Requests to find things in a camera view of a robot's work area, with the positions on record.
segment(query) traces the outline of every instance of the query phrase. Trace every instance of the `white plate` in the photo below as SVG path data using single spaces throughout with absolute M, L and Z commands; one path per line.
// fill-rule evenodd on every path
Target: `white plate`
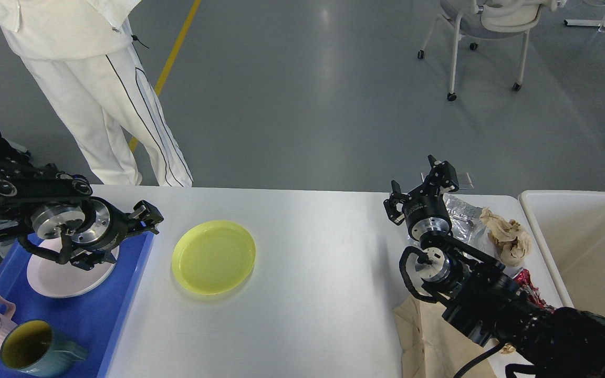
M 60 238 L 44 240 L 40 247 L 60 251 Z M 118 258 L 118 247 L 111 251 Z M 69 298 L 86 294 L 104 282 L 115 264 L 96 264 L 92 270 L 77 268 L 71 263 L 60 265 L 32 255 L 27 264 L 27 282 L 35 292 L 50 298 Z

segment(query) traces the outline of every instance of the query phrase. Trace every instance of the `black stripe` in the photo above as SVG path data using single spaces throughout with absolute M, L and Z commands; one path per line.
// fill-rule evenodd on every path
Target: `black stripe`
M 144 93 L 142 93 L 142 89 L 139 86 L 139 80 L 137 80 L 137 71 L 141 71 L 142 74 L 144 74 L 144 78 L 146 78 L 146 74 L 144 73 L 144 71 L 142 69 L 139 69 L 137 67 L 134 68 L 134 81 L 137 82 L 137 89 L 139 89 L 139 95 L 141 96 L 141 100 L 144 101 L 144 105 L 146 105 L 146 110 L 148 110 L 148 112 L 149 112 L 149 117 L 151 117 L 151 122 L 153 122 L 153 126 L 155 126 L 155 132 L 156 132 L 156 134 L 158 134 L 158 138 L 160 138 L 160 142 L 163 143 L 163 136 L 160 135 L 160 130 L 158 129 L 158 125 L 156 124 L 155 120 L 153 119 L 153 114 L 151 113 L 151 108 L 149 108 L 150 104 L 148 101 L 145 100 Z M 177 180 L 177 177 L 175 177 L 174 172 L 172 172 L 171 166 L 170 166 L 170 174 L 172 175 L 172 178 L 174 179 L 174 181 L 176 181 L 180 186 L 183 186 L 183 184 L 179 180 Z
M 123 89 L 125 90 L 125 94 L 128 96 L 128 100 L 130 100 L 130 103 L 132 104 L 132 108 L 134 109 L 134 112 L 137 113 L 137 117 L 139 117 L 139 120 L 141 120 L 141 123 L 144 124 L 145 129 L 149 132 L 151 139 L 153 139 L 153 142 L 156 144 L 156 146 L 158 146 L 158 149 L 160 149 L 160 151 L 162 151 L 162 149 L 160 148 L 160 145 L 158 144 L 158 141 L 156 141 L 156 139 L 153 137 L 153 133 L 151 133 L 151 130 L 149 130 L 149 127 L 146 125 L 146 122 L 144 122 L 144 120 L 141 118 L 141 115 L 139 115 L 139 112 L 137 111 L 137 106 L 134 106 L 134 102 L 132 102 L 132 98 L 130 97 L 128 90 L 125 87 L 125 84 L 123 83 L 123 79 L 120 78 L 120 75 L 116 71 L 116 68 L 113 66 L 111 59 L 109 58 L 108 55 L 104 55 L 104 56 L 106 57 L 106 60 L 108 60 L 109 64 L 111 65 L 111 69 L 113 69 L 113 72 L 116 74 L 116 77 L 118 77 L 118 80 L 120 80 L 120 84 L 121 84 L 121 86 L 123 86 Z M 135 71 L 134 74 L 135 74 L 134 81 L 137 81 L 137 72 Z M 163 162 L 165 163 L 165 182 L 167 182 L 168 185 L 171 186 L 170 182 L 168 181 L 168 162 L 165 160 L 165 154 L 163 154 Z
M 153 91 L 153 93 L 155 93 L 155 90 L 153 89 L 153 86 L 151 86 L 151 82 L 149 82 L 148 78 L 147 78 L 147 82 L 149 83 L 149 88 L 151 88 L 151 91 Z M 174 148 L 175 153 L 177 154 L 177 157 L 179 158 L 179 160 L 182 161 L 183 163 L 183 168 L 185 169 L 185 172 L 188 174 L 188 176 L 190 177 L 190 180 L 193 180 L 193 175 L 190 174 L 190 170 L 188 169 L 188 166 L 185 162 L 185 159 L 181 157 L 180 153 L 180 148 L 178 146 L 178 144 L 175 144 L 175 139 L 172 138 L 172 136 L 170 135 L 170 127 L 168 126 L 168 124 L 165 122 L 165 120 L 163 120 L 163 116 L 162 116 L 162 112 L 160 111 L 160 104 L 158 103 L 158 101 L 155 102 L 155 109 L 156 111 L 158 111 L 158 118 L 160 119 L 161 124 L 163 125 L 163 129 L 165 129 L 165 134 L 168 135 L 168 138 L 170 138 L 170 142 L 172 143 L 172 146 Z
M 139 60 L 139 65 L 141 65 L 141 58 L 139 57 L 139 51 L 137 51 L 137 48 L 134 47 L 134 43 L 132 43 L 132 50 L 134 50 L 134 54 L 137 56 L 137 60 Z

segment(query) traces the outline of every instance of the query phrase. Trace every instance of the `beige cloth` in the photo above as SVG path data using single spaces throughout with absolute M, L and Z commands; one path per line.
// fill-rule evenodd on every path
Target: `beige cloth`
M 480 221 L 489 228 L 489 239 L 499 247 L 499 258 L 502 263 L 518 266 L 531 252 L 531 235 L 517 221 L 509 222 L 483 208 Z
M 413 296 L 393 310 L 403 356 L 403 378 L 452 378 L 484 350 L 441 315 L 445 307 L 418 301 Z M 496 378 L 489 361 L 474 366 L 464 378 Z

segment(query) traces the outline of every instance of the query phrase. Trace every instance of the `white table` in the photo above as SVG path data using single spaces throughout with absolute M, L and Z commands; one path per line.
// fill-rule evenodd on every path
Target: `white table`
M 145 199 L 159 225 L 108 377 L 401 376 L 392 309 L 408 296 L 398 271 L 404 226 L 389 222 L 384 193 L 93 186 L 123 211 Z M 459 196 L 528 225 L 507 196 Z M 174 280 L 174 246 L 188 229 L 226 219 L 254 238 L 254 272 L 208 300 Z M 536 250 L 535 285 L 560 306 Z M 492 366 L 519 356 L 497 356 Z

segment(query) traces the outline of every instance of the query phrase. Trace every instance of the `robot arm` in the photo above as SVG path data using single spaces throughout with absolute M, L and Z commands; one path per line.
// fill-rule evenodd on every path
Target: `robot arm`
M 110 251 L 125 238 L 150 230 L 163 220 L 146 201 L 123 213 L 103 198 L 92 196 L 87 180 L 69 175 L 54 165 L 36 168 L 15 161 L 0 161 L 0 242 L 17 238 L 30 253 L 58 264 L 71 263 L 90 270 L 95 264 L 115 263 Z M 27 235 L 62 239 L 55 252 L 34 246 Z
M 404 220 L 408 234 L 422 246 L 409 246 L 401 256 L 399 268 L 408 291 L 422 301 L 444 304 L 442 318 L 476 344 L 484 346 L 490 338 L 496 338 L 499 346 L 511 343 L 533 363 L 507 366 L 506 376 L 510 378 L 515 373 L 537 378 L 605 377 L 605 318 L 569 307 L 548 311 L 537 306 L 503 273 L 504 264 L 454 239 L 440 191 L 429 188 L 443 184 L 440 188 L 444 189 L 447 180 L 456 178 L 441 175 L 439 170 L 443 166 L 448 167 L 447 172 L 454 169 L 446 161 L 429 160 L 432 170 L 422 186 L 403 195 L 398 184 L 392 182 L 393 192 L 384 201 L 389 219 L 401 218 L 394 221 L 396 224 Z M 397 209 L 399 203 L 403 204 L 401 211 Z M 415 271 L 422 278 L 426 294 L 417 290 L 406 271 L 412 255 L 417 256 Z M 455 378 L 490 354 L 471 361 Z

